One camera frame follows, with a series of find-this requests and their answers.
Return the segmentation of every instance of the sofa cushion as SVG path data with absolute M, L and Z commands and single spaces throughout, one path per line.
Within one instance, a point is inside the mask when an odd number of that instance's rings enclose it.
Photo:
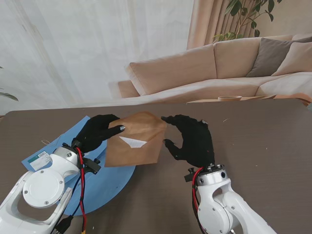
M 141 96 L 215 79 L 214 46 L 206 45 L 169 57 L 132 62 L 127 71 Z
M 271 37 L 276 40 L 292 36 Z M 214 44 L 215 65 L 218 79 L 245 77 L 253 68 L 261 38 L 242 38 Z
M 295 72 L 312 72 L 312 42 L 294 42 L 286 58 L 272 76 Z
M 254 85 L 262 85 L 266 82 L 275 80 L 275 79 L 279 79 L 281 77 L 287 76 L 285 75 L 281 75 L 281 76 L 276 76 L 276 77 L 240 77 L 240 78 L 228 78 L 227 80 L 233 80 L 233 81 L 239 81 L 239 82 L 244 82 L 247 84 L 254 84 Z
M 312 97 L 312 72 L 299 72 L 261 85 L 256 96 L 293 95 L 303 93 Z
M 261 38 L 259 54 L 247 77 L 266 77 L 272 75 L 285 59 L 292 43 L 311 41 L 312 37 L 291 41 Z
M 292 37 L 292 40 L 299 40 L 299 39 L 309 38 L 309 37 L 312 37 L 312 33 L 308 33 L 308 34 L 297 34 L 297 35 L 294 35 L 294 36 Z
M 201 99 L 217 99 L 219 96 L 253 97 L 258 85 L 226 79 L 210 79 L 165 90 L 145 97 L 149 102 L 183 103 Z
M 122 98 L 133 98 L 140 96 L 136 88 L 133 86 L 131 80 L 124 80 L 118 82 L 118 87 Z

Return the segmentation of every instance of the blue paper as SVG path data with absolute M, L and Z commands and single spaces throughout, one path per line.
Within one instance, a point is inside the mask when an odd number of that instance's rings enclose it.
M 74 127 L 69 129 L 66 133 L 60 135 L 53 142 L 51 142 L 47 146 L 43 147 L 41 150 L 35 152 L 33 155 L 23 160 L 22 161 L 23 165 L 29 171 L 32 171 L 32 172 L 50 167 L 52 165 L 51 162 L 35 170 L 33 166 L 31 165 L 31 163 L 34 162 L 34 160 L 40 158 L 40 154 L 44 154 L 42 152 L 46 152 L 47 154 L 52 154 L 53 151 L 56 148 L 61 147 L 64 142 L 67 143 L 68 145 L 71 145 L 72 139 L 77 136 L 77 134 L 83 128 L 84 124 L 89 119 L 90 118 L 88 116 L 83 118 Z M 111 167 L 111 168 L 104 167 L 105 157 L 106 157 L 106 145 L 107 145 L 107 141 L 104 141 L 97 149 L 85 154 L 85 157 L 90 158 L 92 160 L 94 160 L 95 158 L 99 159 L 101 162 L 99 165 L 102 167 L 96 175 L 94 175 L 93 173 L 87 173 L 85 175 L 86 188 L 85 188 L 85 196 L 84 196 L 84 208 L 85 208 L 86 214 L 105 205 L 113 197 L 115 197 L 123 189 L 123 187 L 128 183 L 128 181 L 130 180 L 133 174 L 133 171 L 135 170 L 135 166 Z M 70 175 L 66 177 L 65 189 L 67 189 L 68 187 L 73 188 L 78 177 L 79 177 L 79 174 Z M 77 205 L 79 204 L 80 192 L 81 192 L 81 186 L 79 182 L 64 212 L 66 215 L 71 215 L 73 211 L 75 210 L 75 208 L 77 207 Z M 81 215 L 80 209 L 78 209 L 76 215 Z

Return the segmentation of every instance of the white circular cover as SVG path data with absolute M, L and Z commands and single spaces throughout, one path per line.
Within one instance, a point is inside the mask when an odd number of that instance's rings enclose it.
M 61 198 L 64 187 L 64 179 L 59 173 L 43 169 L 33 173 L 25 182 L 23 196 L 30 206 L 46 208 Z

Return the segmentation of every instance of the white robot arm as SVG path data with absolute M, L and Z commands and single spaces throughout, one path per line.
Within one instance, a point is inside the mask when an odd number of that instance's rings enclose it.
M 50 155 L 52 166 L 37 172 L 25 173 L 15 184 L 0 206 L 0 233 L 50 234 L 62 216 L 72 189 L 65 190 L 64 179 L 79 172 L 75 152 L 57 148 Z M 37 221 L 19 213 L 17 204 L 21 196 L 32 207 L 47 208 L 59 201 L 53 214 L 45 221 Z
M 200 205 L 199 222 L 208 234 L 234 233 L 241 224 L 244 234 L 276 234 L 244 199 L 233 191 L 231 180 L 222 165 L 208 168 L 197 177 Z M 222 193 L 214 195 L 221 189 Z

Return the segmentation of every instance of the dark table surface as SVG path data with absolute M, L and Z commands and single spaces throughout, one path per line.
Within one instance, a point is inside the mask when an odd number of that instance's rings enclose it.
M 277 233 L 311 232 L 312 113 L 295 99 L 10 112 L 0 123 L 0 201 L 26 172 L 21 161 L 42 148 L 42 140 L 51 142 L 86 115 L 126 117 L 139 111 L 206 120 L 216 162 L 226 165 L 233 189 Z M 181 145 L 174 127 L 168 126 L 166 137 Z M 157 164 L 137 166 L 113 200 L 87 215 L 87 233 L 201 233 L 191 185 L 184 181 L 189 167 L 162 147 Z M 19 206 L 26 210 L 23 202 Z M 27 212 L 43 219 L 48 211 L 28 207 Z M 67 233 L 79 234 L 80 228 L 76 217 Z

